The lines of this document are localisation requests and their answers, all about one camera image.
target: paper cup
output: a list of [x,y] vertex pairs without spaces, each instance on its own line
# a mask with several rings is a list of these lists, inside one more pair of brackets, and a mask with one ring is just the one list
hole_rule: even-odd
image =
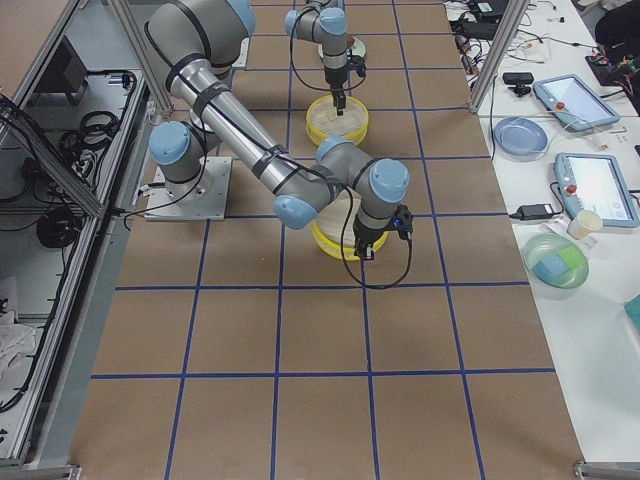
[[602,218],[591,210],[580,210],[576,218],[571,220],[567,233],[576,240],[584,238],[590,233],[597,232],[602,228]]

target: tiled surface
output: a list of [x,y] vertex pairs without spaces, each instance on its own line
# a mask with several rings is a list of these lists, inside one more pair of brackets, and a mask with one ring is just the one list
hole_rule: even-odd
[[[231,86],[311,165],[304,117],[321,94],[289,71],[292,7],[254,2]],[[409,274],[357,286],[309,230],[281,226],[239,160],[224,222],[135,219],[72,452],[88,480],[573,478],[580,453],[444,11],[347,0],[347,18],[367,45],[361,147],[411,175]],[[315,45],[295,61],[325,86]],[[349,267],[384,284],[407,258],[391,235]]]

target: blue bowl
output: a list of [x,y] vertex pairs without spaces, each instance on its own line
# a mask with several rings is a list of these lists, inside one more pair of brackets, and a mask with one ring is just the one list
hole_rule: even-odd
[[531,120],[509,117],[500,120],[493,130],[498,145],[507,153],[530,157],[544,152],[547,134]]

